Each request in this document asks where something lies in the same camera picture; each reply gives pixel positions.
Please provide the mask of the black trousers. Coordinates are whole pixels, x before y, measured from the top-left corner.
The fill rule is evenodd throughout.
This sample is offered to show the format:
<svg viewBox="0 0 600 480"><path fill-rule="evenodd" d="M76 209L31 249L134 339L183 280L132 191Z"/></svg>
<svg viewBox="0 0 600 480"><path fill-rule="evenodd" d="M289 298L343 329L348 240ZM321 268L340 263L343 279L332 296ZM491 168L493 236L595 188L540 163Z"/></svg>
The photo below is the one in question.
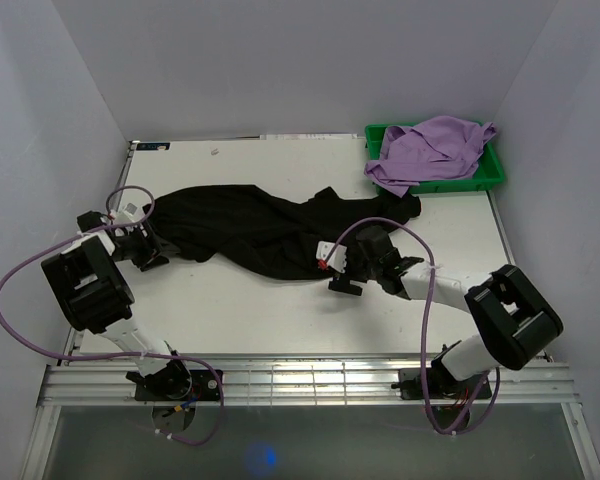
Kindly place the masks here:
<svg viewBox="0 0 600 480"><path fill-rule="evenodd" d="M156 199L149 223L178 257L203 263L219 254L267 278L328 278L316 258L320 242L334 242L352 224L382 217L387 232L421 213L410 194L342 199L330 187L302 203L255 185L196 186Z"/></svg>

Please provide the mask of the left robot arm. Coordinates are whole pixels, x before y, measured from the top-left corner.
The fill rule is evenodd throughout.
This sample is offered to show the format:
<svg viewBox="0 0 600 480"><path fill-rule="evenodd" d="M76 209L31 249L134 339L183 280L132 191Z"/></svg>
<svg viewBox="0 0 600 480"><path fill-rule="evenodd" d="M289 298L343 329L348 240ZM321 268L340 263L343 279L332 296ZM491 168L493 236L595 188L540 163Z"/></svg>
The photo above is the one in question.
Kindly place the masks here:
<svg viewBox="0 0 600 480"><path fill-rule="evenodd" d="M134 296L117 267L129 261L145 272L166 265L162 243L134 205L108 214L89 211L77 218L81 236L41 263L43 273L70 325L138 352L137 370L127 378L151 394L180 400L193 390L185 364L167 341L132 316Z"/></svg>

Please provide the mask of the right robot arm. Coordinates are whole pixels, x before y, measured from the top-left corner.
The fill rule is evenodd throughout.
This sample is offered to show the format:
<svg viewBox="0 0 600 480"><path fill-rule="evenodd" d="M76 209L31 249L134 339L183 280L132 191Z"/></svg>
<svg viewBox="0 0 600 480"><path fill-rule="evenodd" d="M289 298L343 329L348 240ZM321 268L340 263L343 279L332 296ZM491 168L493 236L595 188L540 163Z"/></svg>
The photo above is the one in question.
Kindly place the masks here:
<svg viewBox="0 0 600 480"><path fill-rule="evenodd" d="M405 399L454 397L478 389L485 372L519 371L558 338L564 325L543 295L518 267L505 264L490 273L455 272L420 257L403 256L378 225L360 230L355 243L321 242L316 260L334 273L329 289L359 296L369 280L404 300L423 300L469 314L476 335L459 340L428 362L424 373L400 372L396 389Z"/></svg>

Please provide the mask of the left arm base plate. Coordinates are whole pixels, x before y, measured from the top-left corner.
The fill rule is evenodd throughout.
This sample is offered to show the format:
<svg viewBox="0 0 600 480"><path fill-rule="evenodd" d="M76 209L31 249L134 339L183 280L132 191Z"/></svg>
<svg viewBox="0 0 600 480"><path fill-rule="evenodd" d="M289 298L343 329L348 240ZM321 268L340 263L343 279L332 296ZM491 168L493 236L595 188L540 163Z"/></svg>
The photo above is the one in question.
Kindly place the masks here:
<svg viewBox="0 0 600 480"><path fill-rule="evenodd" d="M219 382L208 370L192 369L188 379L177 383L166 381L148 388L141 383L135 384L133 399L145 402L178 402L187 400L219 401Z"/></svg>

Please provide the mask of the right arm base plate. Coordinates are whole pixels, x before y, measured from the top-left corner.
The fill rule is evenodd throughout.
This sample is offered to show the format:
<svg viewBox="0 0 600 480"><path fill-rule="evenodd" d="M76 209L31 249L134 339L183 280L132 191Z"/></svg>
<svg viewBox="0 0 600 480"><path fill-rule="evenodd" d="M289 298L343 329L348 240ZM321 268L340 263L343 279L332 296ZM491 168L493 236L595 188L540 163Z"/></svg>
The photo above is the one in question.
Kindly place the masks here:
<svg viewBox="0 0 600 480"><path fill-rule="evenodd" d="M474 375L467 380L446 381L438 379L430 368L427 369L427 384L431 399L468 399L478 389L477 399L486 400L492 397L489 380L482 380L481 375ZM400 392L402 400L423 400L422 376L419 368L405 368L398 371L398 377L391 384L393 390Z"/></svg>

